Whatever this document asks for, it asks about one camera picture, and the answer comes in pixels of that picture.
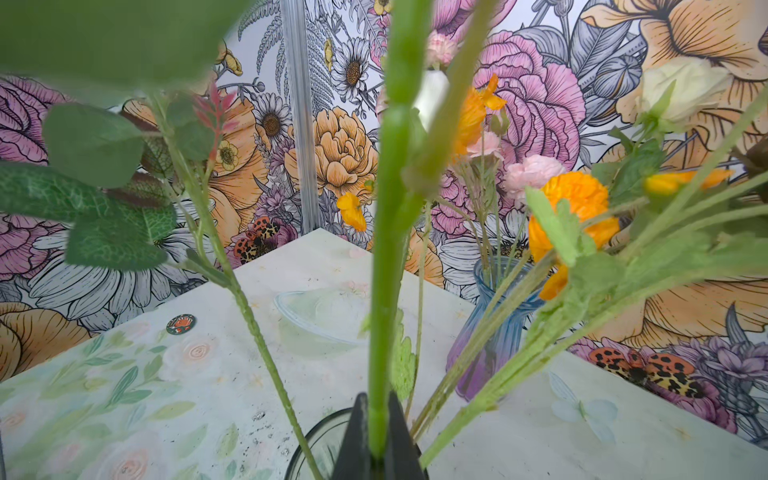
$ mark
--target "eucalyptus leaf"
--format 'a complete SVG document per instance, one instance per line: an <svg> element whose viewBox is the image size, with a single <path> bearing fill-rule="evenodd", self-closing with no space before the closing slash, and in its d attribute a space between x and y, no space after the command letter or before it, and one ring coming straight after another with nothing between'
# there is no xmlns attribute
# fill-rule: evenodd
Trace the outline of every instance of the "eucalyptus leaf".
<svg viewBox="0 0 768 480"><path fill-rule="evenodd" d="M200 121L192 97L176 95L168 105L167 119L174 127L181 153L191 161L206 160L214 148L214 131Z"/></svg>
<svg viewBox="0 0 768 480"><path fill-rule="evenodd" d="M99 189L50 167L0 161L0 210L60 222L97 216L113 201Z"/></svg>
<svg viewBox="0 0 768 480"><path fill-rule="evenodd" d="M144 232L113 217L82 218L69 233L65 257L73 265L140 271L167 260L167 253L149 242Z"/></svg>
<svg viewBox="0 0 768 480"><path fill-rule="evenodd" d="M251 3L6 2L0 71L113 87L180 84L215 62L221 38Z"/></svg>
<svg viewBox="0 0 768 480"><path fill-rule="evenodd" d="M170 204L163 184L155 177L141 172L134 173L124 187L107 190L109 197L143 208L162 208Z"/></svg>
<svg viewBox="0 0 768 480"><path fill-rule="evenodd" d="M92 187L122 187L144 150L141 131L126 118L81 104L48 110L43 138L51 168Z"/></svg>

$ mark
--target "metal pole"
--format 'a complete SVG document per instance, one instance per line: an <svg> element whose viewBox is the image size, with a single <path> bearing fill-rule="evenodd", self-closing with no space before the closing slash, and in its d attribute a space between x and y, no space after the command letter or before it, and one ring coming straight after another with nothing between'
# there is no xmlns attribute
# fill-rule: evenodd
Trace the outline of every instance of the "metal pole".
<svg viewBox="0 0 768 480"><path fill-rule="evenodd" d="M310 60L307 56L306 13L304 0L280 0L283 12L283 36L286 39L290 82L290 109L296 138L302 212L302 234L319 227L317 170L310 90Z"/></svg>

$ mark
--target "butterfly illustration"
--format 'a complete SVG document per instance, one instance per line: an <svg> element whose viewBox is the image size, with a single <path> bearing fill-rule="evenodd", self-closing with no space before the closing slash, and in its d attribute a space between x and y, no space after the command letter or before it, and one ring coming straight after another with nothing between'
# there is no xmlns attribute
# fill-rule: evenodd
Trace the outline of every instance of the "butterfly illustration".
<svg viewBox="0 0 768 480"><path fill-rule="evenodd" d="M278 232L280 232L280 225L270 222L269 217L259 217L245 231L245 237L235 243L234 252L243 263L255 260L273 249L264 241L274 237Z"/></svg>
<svg viewBox="0 0 768 480"><path fill-rule="evenodd" d="M616 344L593 350L589 361L640 386L651 382L689 399L704 396L701 384L691 378L694 366L677 355L656 353L649 347L638 352Z"/></svg>
<svg viewBox="0 0 768 480"><path fill-rule="evenodd" d="M576 398L563 379L549 372L549 385L559 398L552 403L552 413L565 422L584 420L592 432L603 443L616 443L616 435L611 430L611 423L618 415L618 407L609 400L590 400L582 402Z"/></svg>

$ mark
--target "floral table cover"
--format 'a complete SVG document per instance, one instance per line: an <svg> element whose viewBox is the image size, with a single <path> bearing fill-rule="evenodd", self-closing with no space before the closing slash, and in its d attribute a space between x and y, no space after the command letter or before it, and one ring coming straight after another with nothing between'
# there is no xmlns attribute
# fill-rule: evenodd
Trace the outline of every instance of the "floral table cover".
<svg viewBox="0 0 768 480"><path fill-rule="evenodd" d="M306 432L365 388L367 348L328 343L280 318L277 293L333 285L368 290L371 256L318 230L238 269ZM403 278L406 334L418 279ZM472 304L425 287L414 410L445 371ZM181 335L166 325L191 314ZM618 407L616 443L553 415L545 376L471 424L430 466L433 478L765 479L768 452L571 354L556 372L585 402ZM428 445L463 402L453 396ZM297 442L231 295L207 284L0 384L11 480L280 479Z"/></svg>

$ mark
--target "small round sticker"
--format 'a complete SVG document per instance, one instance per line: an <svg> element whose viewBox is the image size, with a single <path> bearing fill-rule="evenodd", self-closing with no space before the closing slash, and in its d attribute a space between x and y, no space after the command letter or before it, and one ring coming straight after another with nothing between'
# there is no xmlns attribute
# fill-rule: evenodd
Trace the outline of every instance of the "small round sticker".
<svg viewBox="0 0 768 480"><path fill-rule="evenodd" d="M181 335L192 330L195 323L197 323L197 319L194 315L185 313L184 315L175 316L173 320L168 322L165 330L171 335Z"/></svg>

